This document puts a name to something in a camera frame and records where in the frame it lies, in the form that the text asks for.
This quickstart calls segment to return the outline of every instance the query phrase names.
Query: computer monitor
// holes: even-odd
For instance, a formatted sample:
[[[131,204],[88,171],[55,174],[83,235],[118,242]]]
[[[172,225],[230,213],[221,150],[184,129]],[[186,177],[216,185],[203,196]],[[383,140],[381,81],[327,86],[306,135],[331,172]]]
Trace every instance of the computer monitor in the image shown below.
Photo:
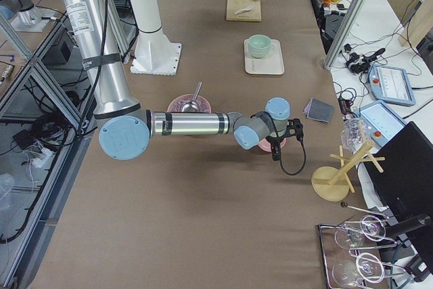
[[[433,217],[433,145],[415,123],[408,123],[374,156],[385,157],[379,173],[365,163],[374,188],[398,222],[420,214]],[[433,273],[433,225],[406,233]]]

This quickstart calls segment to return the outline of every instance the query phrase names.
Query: cutting board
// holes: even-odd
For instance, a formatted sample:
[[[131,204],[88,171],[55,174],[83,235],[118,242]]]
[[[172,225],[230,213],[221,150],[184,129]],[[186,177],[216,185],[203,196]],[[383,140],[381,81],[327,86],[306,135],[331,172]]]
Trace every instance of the cutting board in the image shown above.
[[[254,9],[246,13],[235,15],[239,9],[253,5]],[[262,8],[260,0],[227,0],[227,11],[225,14],[226,20],[237,20],[239,22],[261,22],[262,21]]]

